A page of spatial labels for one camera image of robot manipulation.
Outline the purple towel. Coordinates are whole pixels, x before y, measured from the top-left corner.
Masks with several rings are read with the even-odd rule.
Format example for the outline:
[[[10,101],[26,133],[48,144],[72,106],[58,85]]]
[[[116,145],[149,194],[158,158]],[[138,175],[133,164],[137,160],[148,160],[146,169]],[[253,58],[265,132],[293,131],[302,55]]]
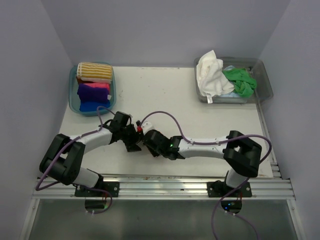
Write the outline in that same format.
[[[109,101],[110,91],[106,88],[95,88],[81,83],[78,86],[77,95],[81,102],[99,102],[107,103]]]

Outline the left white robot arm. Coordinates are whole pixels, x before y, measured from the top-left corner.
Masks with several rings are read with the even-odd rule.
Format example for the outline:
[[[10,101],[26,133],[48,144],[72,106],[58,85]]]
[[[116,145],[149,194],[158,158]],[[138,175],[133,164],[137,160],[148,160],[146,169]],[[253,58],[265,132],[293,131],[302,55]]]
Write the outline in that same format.
[[[61,183],[83,186],[92,196],[99,196],[104,190],[102,177],[82,167],[84,155],[118,141],[124,143],[127,152],[139,152],[142,136],[142,128],[135,127],[132,117],[120,111],[115,112],[112,119],[101,121],[93,131],[75,136],[60,133],[54,137],[39,165],[42,176],[35,189],[41,191]]]

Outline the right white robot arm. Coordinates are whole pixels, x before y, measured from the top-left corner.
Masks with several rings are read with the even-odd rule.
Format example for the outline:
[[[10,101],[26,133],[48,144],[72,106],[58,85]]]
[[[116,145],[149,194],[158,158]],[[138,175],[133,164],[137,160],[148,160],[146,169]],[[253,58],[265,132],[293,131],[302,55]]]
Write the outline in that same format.
[[[157,130],[148,131],[142,138],[143,144],[154,157],[166,159],[188,159],[195,157],[225,160],[231,167],[224,181],[216,181],[211,188],[219,195],[235,196],[248,178],[256,178],[262,153],[260,144],[244,138],[239,131],[232,130],[229,135],[216,138],[213,144],[185,140],[182,136],[167,138]]]

